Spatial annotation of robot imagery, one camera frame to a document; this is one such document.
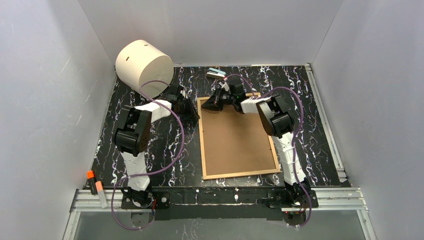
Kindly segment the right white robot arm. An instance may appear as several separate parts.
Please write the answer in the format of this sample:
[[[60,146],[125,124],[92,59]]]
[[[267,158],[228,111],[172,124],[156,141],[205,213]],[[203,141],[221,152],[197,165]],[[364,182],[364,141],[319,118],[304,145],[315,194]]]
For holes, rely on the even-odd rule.
[[[293,117],[281,95],[276,90],[286,90],[297,101],[299,123],[295,128]],[[296,150],[296,137],[303,129],[304,107],[299,95],[288,87],[275,87],[263,96],[247,96],[241,84],[224,84],[200,106],[202,109],[220,112],[224,106],[233,106],[240,114],[259,115],[262,127],[271,137],[283,167],[284,183],[290,187],[303,186],[309,182],[302,169]]]

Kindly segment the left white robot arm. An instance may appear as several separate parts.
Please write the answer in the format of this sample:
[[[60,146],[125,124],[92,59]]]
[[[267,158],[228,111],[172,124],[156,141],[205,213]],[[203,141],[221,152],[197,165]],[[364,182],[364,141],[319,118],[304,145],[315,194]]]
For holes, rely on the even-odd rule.
[[[169,169],[180,158],[184,143],[174,160],[161,170],[147,172],[145,151],[150,140],[152,123],[168,116],[174,116],[181,131],[181,139],[185,140],[182,120],[198,120],[199,115],[194,108],[184,87],[178,83],[172,84],[159,99],[139,106],[125,105],[116,122],[113,142],[123,157],[128,180],[127,186],[135,191],[145,191],[150,184],[150,176]]]

